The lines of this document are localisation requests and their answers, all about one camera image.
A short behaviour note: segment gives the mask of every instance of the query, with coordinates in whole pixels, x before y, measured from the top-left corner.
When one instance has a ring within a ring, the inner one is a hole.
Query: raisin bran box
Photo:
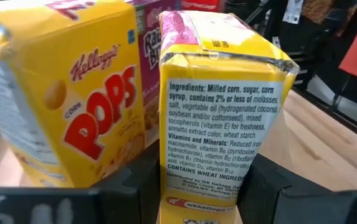
[[[139,54],[132,4],[0,2],[0,134],[35,185],[88,187],[144,149]]]
[[[159,14],[180,9],[181,0],[126,0],[135,6],[140,46],[146,145],[159,138]]]

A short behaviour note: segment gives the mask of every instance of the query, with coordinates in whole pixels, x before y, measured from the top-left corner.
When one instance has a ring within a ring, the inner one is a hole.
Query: yellow cereal box
[[[298,66],[235,16],[161,14],[162,224],[233,224]]]
[[[36,185],[87,187],[144,148],[135,9],[0,2],[0,133]]]

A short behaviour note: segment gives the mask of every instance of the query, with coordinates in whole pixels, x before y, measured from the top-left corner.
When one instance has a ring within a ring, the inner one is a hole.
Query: purple cereal box
[[[158,137],[159,130],[159,55],[160,28],[158,16],[163,11],[180,10],[181,0],[126,0],[135,6],[140,48],[142,94],[145,107],[147,144]]]

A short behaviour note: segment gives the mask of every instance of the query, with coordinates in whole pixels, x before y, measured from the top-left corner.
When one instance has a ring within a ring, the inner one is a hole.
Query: wooden surface
[[[357,134],[292,91],[283,108],[260,153],[328,189],[357,189]],[[30,181],[0,141],[0,186],[22,185]]]

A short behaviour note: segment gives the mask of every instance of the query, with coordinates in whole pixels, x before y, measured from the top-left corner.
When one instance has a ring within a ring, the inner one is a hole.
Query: plastic wrap
[[[298,65],[235,16],[160,18],[161,223],[233,223]]]

